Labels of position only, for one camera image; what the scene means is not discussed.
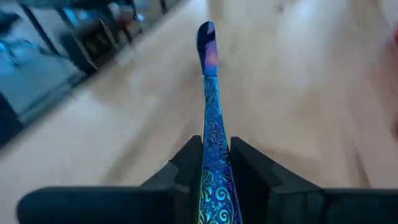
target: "table leg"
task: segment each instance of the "table leg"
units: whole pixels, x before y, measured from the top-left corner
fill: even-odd
[[[134,11],[134,19],[137,20],[137,8],[136,8],[136,3],[134,2],[134,0],[124,0],[124,3],[127,6],[131,6],[132,10]]]
[[[73,29],[75,27],[75,25],[73,25],[72,21],[69,19],[64,9],[57,9],[57,13],[68,28]]]
[[[39,33],[40,37],[44,40],[45,44],[49,47],[51,53],[53,53],[55,55],[60,55],[58,53],[58,50],[54,47],[54,45],[51,42],[48,35],[44,32],[43,27],[39,24],[35,15],[33,15],[33,12],[25,4],[20,4],[20,6],[21,6],[22,10],[24,11],[24,13],[26,14],[26,16],[29,18],[30,22],[35,27],[36,31]]]
[[[127,38],[127,41],[131,44],[131,43],[132,43],[132,36],[131,36],[131,34],[130,34],[130,31],[127,30],[127,27],[126,27],[126,26],[123,26],[123,27],[122,27],[122,30],[123,30],[123,32],[124,32],[124,35],[125,35],[126,38]]]
[[[167,12],[166,0],[160,0],[160,7],[162,8],[163,14]]]

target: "chair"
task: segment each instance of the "chair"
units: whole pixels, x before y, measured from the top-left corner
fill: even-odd
[[[38,45],[25,39],[7,40],[11,35],[12,27],[20,20],[21,17],[18,14],[13,12],[3,12],[0,10],[0,51],[4,52],[7,60],[14,66],[18,66],[20,64],[13,51],[16,47],[35,48],[39,49],[42,53],[45,52],[44,49]]]

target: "iridescent blade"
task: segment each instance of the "iridescent blade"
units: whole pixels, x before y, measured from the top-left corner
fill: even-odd
[[[242,223],[218,96],[218,56],[214,23],[206,22],[200,26],[197,49],[205,94],[199,222]]]

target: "engraved pattern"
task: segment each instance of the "engraved pattern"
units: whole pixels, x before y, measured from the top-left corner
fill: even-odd
[[[205,127],[200,223],[242,223],[218,98],[217,76],[203,76],[203,88]]]

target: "light wood floor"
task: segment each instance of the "light wood floor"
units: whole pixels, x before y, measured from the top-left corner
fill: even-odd
[[[8,145],[0,217],[47,185],[135,185],[201,134],[212,19],[228,136],[322,187],[398,187],[398,63],[377,1],[186,1]]]

